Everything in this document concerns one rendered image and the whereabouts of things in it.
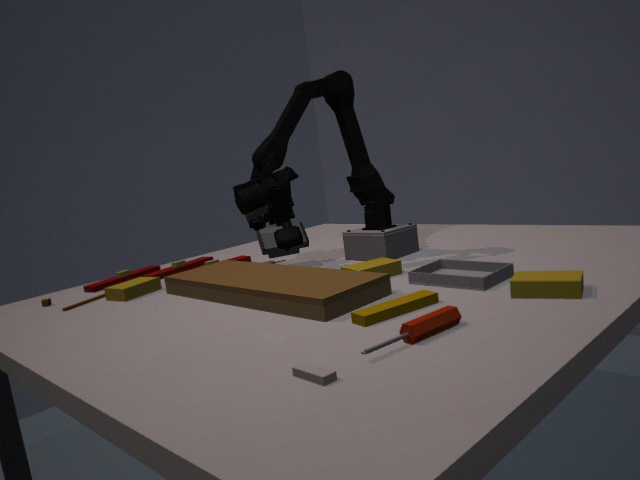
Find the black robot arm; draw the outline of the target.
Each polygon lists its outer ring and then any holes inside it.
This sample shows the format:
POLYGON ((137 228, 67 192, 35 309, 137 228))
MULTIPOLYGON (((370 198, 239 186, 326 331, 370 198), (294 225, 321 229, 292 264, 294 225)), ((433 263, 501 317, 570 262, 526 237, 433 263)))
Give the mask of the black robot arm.
POLYGON ((250 181, 233 186, 235 203, 255 231, 275 224, 268 200, 281 204, 291 198, 290 181, 298 174, 290 167, 274 172, 283 164, 290 136, 311 98, 324 97, 335 112, 352 166, 347 176, 350 192, 364 206, 365 226, 362 230, 384 230, 392 225, 390 204, 395 195, 389 191, 371 164, 354 110, 354 86, 349 73, 336 71, 323 79, 304 82, 295 87, 274 129, 252 155, 250 181))

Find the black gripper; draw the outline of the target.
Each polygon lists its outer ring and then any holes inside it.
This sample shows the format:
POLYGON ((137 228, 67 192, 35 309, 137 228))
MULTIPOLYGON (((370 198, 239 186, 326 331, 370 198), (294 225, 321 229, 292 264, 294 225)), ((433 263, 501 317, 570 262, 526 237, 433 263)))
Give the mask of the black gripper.
POLYGON ((287 202, 281 204, 272 203, 269 200, 267 202, 270 211, 273 212, 276 226, 283 227, 283 229, 278 229, 274 233, 277 247, 289 251, 293 246, 302 245, 303 236, 300 228, 292 226, 290 221, 290 219, 295 218, 294 212, 292 211, 292 206, 294 206, 292 197, 287 202))

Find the yellow flat bar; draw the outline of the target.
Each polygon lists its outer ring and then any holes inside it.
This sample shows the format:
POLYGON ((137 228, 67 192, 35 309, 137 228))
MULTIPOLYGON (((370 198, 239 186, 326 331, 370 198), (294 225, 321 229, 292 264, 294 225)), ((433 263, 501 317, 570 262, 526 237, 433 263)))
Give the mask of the yellow flat bar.
POLYGON ((368 327, 437 303, 439 303, 437 292, 421 290, 351 312, 352 323, 368 327))

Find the olive yellow rectangular block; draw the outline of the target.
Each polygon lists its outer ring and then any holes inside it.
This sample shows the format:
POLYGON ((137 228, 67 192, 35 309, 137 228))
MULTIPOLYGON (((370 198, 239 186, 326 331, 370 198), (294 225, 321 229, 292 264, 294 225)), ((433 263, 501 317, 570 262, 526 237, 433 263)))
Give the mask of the olive yellow rectangular block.
POLYGON ((583 271, 516 271, 511 299, 582 299, 583 271))
POLYGON ((341 270, 389 273, 390 277, 402 274, 401 260, 390 258, 376 258, 356 264, 341 267, 341 270))
POLYGON ((161 289, 160 277, 138 277, 105 288, 104 291, 106 300, 128 302, 161 289))

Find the brown rectangular panel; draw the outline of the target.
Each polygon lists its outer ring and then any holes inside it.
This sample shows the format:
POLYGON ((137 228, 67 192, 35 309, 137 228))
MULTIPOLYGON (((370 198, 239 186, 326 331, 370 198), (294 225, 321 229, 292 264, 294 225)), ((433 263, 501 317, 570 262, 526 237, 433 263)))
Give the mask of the brown rectangular panel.
POLYGON ((164 278, 167 294, 321 322, 392 294, 389 273, 233 260, 164 278))

